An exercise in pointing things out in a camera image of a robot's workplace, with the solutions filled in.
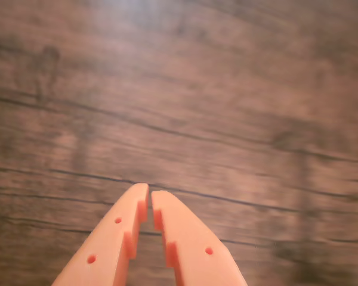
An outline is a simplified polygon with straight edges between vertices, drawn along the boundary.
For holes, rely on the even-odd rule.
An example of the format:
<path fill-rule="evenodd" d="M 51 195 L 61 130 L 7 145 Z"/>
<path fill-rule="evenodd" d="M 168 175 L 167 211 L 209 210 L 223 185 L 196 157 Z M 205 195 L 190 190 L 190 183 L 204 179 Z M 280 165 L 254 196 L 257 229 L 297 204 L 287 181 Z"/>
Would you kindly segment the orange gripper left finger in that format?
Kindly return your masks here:
<path fill-rule="evenodd" d="M 125 285 L 147 220 L 148 184 L 134 184 L 106 213 L 53 285 Z"/>

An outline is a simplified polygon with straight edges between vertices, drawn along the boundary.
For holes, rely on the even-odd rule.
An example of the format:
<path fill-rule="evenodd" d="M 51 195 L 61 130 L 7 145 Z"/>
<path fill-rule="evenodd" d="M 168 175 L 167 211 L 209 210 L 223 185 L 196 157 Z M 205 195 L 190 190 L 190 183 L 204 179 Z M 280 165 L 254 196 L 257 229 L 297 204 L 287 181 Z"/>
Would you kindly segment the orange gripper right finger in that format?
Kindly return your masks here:
<path fill-rule="evenodd" d="M 176 196 L 152 192 L 155 228 L 162 233 L 166 265 L 177 285 L 245 285 L 227 247 Z"/>

